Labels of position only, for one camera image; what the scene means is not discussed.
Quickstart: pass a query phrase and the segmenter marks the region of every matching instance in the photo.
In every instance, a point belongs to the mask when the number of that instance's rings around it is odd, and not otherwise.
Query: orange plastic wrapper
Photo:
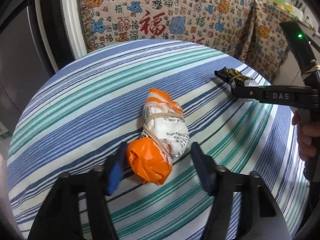
[[[149,91],[144,105],[144,119],[146,118],[146,112],[149,115],[153,114],[153,111],[157,113],[174,112],[183,116],[182,108],[177,102],[171,100],[169,94],[154,88]],[[162,120],[159,119],[149,121],[150,124],[148,123],[147,126],[149,125],[150,129],[154,129],[154,133],[158,135],[157,138],[164,142],[166,149],[170,150],[172,156],[178,157],[182,155],[189,140],[188,128],[185,126],[184,121],[174,118],[169,121],[163,118]],[[177,136],[172,132],[177,127],[177,123],[182,126],[178,133],[182,136],[182,142],[178,142]],[[171,173],[172,158],[163,153],[144,131],[140,139],[134,140],[128,145],[126,156],[132,170],[141,178],[143,184],[153,182],[162,185]]]

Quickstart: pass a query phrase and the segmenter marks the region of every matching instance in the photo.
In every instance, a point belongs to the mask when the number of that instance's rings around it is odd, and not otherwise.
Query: patterned fabric
[[[296,128],[286,106],[235,100],[214,76],[226,66],[268,82],[219,51],[183,41],[139,40],[92,52],[53,76],[32,98],[11,141],[9,198],[25,238],[47,193],[63,171],[87,172],[121,141],[139,138],[151,87],[169,93],[185,114],[190,143],[234,172],[261,174],[291,232],[303,215],[308,182],[297,154]],[[174,159],[162,186],[142,185],[128,167],[107,197],[121,240],[199,239],[213,198],[201,189],[189,154]],[[84,195],[79,196],[86,239],[92,239]],[[235,195],[229,238],[236,231]]]
[[[227,53],[270,82],[287,57],[278,25],[294,20],[258,0],[80,0],[89,51],[138,39],[191,41]]]

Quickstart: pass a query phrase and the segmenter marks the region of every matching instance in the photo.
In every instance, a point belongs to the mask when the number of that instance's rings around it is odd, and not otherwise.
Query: crumpled plastic bag
[[[159,113],[167,116],[149,120],[151,115]],[[142,183],[162,185],[171,173],[172,157],[181,156],[189,142],[183,110],[169,94],[152,88],[143,107],[143,119],[147,130],[144,127],[141,138],[128,145],[126,156]],[[165,152],[149,137],[148,130],[157,138],[158,143],[162,144]]]

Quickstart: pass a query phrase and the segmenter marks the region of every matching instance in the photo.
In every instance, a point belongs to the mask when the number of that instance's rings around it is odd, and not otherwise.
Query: round table
[[[308,196],[296,128],[286,106],[235,100],[215,77],[236,68],[260,85],[268,82],[238,60],[183,41],[140,40],[108,46],[55,74],[32,98],[12,137],[9,199],[25,238],[50,188],[63,171],[87,172],[139,138],[150,88],[169,93],[185,114],[190,143],[233,172],[256,170],[272,191],[293,233]],[[201,189],[188,148],[173,160],[162,186],[141,184],[126,166],[107,198],[120,239],[199,239],[213,198]],[[92,239],[79,196],[84,237]],[[240,195],[235,194],[229,237],[234,236]]]

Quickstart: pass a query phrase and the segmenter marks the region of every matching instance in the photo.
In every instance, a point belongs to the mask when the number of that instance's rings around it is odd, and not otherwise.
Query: snack bag
[[[142,183],[163,184],[172,158],[182,155],[189,141],[181,106],[169,94],[151,88],[143,107],[143,132],[126,150],[129,165]]]

